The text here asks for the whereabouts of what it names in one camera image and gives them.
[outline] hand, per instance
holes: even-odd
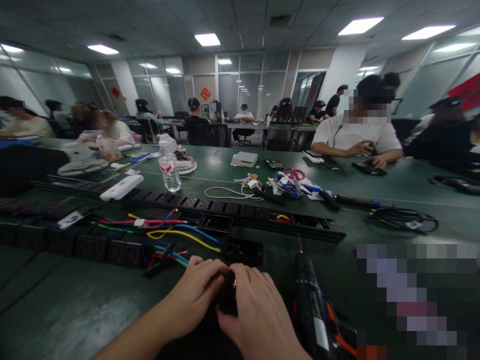
[[[387,162],[381,156],[372,156],[361,161],[362,163],[370,163],[375,169],[385,169]]]
[[[370,156],[371,151],[374,149],[373,147],[365,144],[374,143],[372,140],[362,140],[359,143],[353,145],[348,150],[345,150],[345,157],[351,158],[355,155],[367,155]]]
[[[244,359],[310,359],[295,335],[289,313],[266,272],[233,264],[238,317],[217,310],[220,328]]]
[[[202,321],[215,299],[229,268],[220,260],[192,256],[173,290],[158,304],[158,317],[167,324],[165,342],[184,337]]]

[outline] long table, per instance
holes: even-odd
[[[43,146],[59,147],[61,143],[52,140],[44,142]],[[239,191],[240,185],[234,179],[244,178],[247,173],[257,174],[264,183],[273,176],[264,160],[278,159],[288,167],[302,170],[311,181],[335,194],[395,203],[402,208],[425,212],[439,220],[440,226],[436,232],[423,235],[393,230],[368,220],[367,209],[344,206],[344,210],[335,212],[321,201],[309,200],[306,196],[288,200],[286,207],[262,201],[262,207],[332,218],[341,226],[346,238],[340,244],[304,239],[303,251],[312,259],[316,274],[330,300],[351,318],[359,331],[370,329],[371,324],[379,321],[382,327],[378,330],[382,334],[386,337],[399,336],[395,328],[382,322],[386,314],[381,311],[383,307],[376,304],[377,290],[363,277],[364,271],[354,255],[357,245],[478,244],[480,241],[478,198],[430,184],[429,177],[449,173],[423,161],[401,159],[387,167],[387,176],[371,177],[351,166],[354,159],[336,159],[339,170],[331,170],[309,162],[302,153],[249,150],[258,154],[259,168],[245,168],[230,165],[237,149],[189,145],[185,148],[197,161],[198,168],[180,177],[179,196],[207,199],[205,190],[211,187]],[[127,153],[140,151],[155,152],[158,148],[144,145],[142,149],[129,150]],[[140,170],[145,178],[138,187],[166,192],[155,159],[134,165],[134,168]],[[111,168],[92,175],[95,181],[106,184],[115,184],[124,177],[124,174],[116,173]],[[220,189],[209,194],[235,196]],[[90,199],[38,189],[26,191],[21,196],[82,206],[99,204]],[[225,201],[257,204],[248,199]],[[102,215],[113,219],[123,219],[128,213],[135,212],[135,208],[115,203],[101,210]],[[234,227],[232,235],[263,242],[262,271],[271,274],[286,303],[290,305],[294,280],[293,258],[299,251],[297,237],[243,227]],[[173,237],[166,236],[163,240],[170,239]],[[177,247],[187,249],[190,256],[199,255],[204,259],[218,257],[216,253],[187,238],[175,239]],[[24,262],[32,254],[31,250],[0,247],[0,284],[19,271],[14,281],[0,292],[0,309],[8,307],[0,315],[0,329],[3,330],[0,357],[3,359],[30,359],[32,354],[36,354],[34,358],[42,355],[45,359],[87,359],[166,296],[184,272],[180,265],[174,265],[147,280],[141,276],[140,270],[52,253],[38,255],[23,268]],[[164,349],[162,357],[178,357],[181,352],[180,357],[184,359],[240,359],[240,353],[215,323],[215,316],[209,314],[193,334]],[[375,337],[369,332],[371,339],[378,336],[381,334]]]

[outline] black cable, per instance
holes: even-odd
[[[423,212],[395,207],[372,209],[370,218],[398,230],[431,233],[439,228],[439,221]]]

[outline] scissors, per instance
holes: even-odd
[[[300,181],[305,179],[304,172],[298,169],[292,169],[291,167],[286,167],[285,169],[283,169],[283,173],[291,180],[293,180],[293,184],[295,185],[297,193],[301,194],[302,192],[300,190]]]

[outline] small fan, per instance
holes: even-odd
[[[58,169],[57,173],[61,176],[89,174],[109,165],[109,162],[103,158],[94,158],[95,153],[78,142],[66,143],[62,150],[70,162]]]

